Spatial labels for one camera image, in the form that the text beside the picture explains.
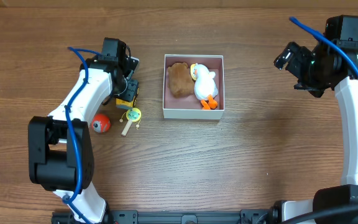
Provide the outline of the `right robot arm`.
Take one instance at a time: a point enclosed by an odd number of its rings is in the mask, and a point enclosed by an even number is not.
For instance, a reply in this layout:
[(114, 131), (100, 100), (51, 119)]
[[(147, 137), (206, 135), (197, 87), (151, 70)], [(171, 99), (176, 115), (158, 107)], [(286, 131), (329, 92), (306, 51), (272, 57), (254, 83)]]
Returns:
[(309, 200), (282, 200), (259, 223), (358, 223), (358, 16), (326, 21), (324, 32), (301, 28), (317, 41), (313, 50), (290, 42), (274, 65), (297, 78), (296, 90), (319, 98), (333, 90), (342, 122), (341, 183), (318, 190)]

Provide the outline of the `brown plush toy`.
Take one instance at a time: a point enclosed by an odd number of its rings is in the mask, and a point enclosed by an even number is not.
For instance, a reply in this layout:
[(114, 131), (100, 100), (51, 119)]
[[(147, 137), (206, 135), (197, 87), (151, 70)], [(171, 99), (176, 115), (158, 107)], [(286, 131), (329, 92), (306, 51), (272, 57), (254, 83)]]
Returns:
[(175, 98), (184, 98), (194, 94), (193, 81), (186, 62), (174, 63), (167, 68), (168, 87)]

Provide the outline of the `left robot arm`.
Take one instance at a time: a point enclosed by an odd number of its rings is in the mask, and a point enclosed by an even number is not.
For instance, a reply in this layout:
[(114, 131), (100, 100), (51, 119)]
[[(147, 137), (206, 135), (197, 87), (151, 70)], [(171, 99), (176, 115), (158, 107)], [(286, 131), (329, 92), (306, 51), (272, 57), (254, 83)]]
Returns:
[(69, 49), (81, 60), (78, 81), (56, 109), (29, 121), (29, 178), (69, 207), (68, 213), (53, 213), (52, 223), (115, 223), (92, 183), (90, 127), (99, 107), (111, 100), (118, 108), (134, 110), (139, 82), (132, 75), (139, 59), (125, 42), (108, 37), (88, 59), (84, 49)]

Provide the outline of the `yellow toy crane truck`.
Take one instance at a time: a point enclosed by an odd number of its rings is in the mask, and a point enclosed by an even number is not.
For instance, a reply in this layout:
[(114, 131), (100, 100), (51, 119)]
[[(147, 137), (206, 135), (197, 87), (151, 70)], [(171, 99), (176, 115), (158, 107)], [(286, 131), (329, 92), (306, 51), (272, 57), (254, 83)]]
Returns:
[(133, 107), (136, 106), (138, 94), (139, 89), (137, 89), (134, 99), (132, 101), (124, 101), (116, 98), (116, 107), (123, 110), (131, 110)]

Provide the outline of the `white plush duck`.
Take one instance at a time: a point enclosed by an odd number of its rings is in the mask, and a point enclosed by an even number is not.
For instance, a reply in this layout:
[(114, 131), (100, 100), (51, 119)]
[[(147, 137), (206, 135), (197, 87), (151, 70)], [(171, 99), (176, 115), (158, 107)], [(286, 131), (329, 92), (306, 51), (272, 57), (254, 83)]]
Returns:
[(210, 71), (207, 66), (194, 63), (190, 67), (190, 75), (195, 81), (194, 93), (200, 101), (203, 110), (214, 110), (218, 102), (214, 99), (218, 95), (218, 88), (214, 78), (215, 72)]

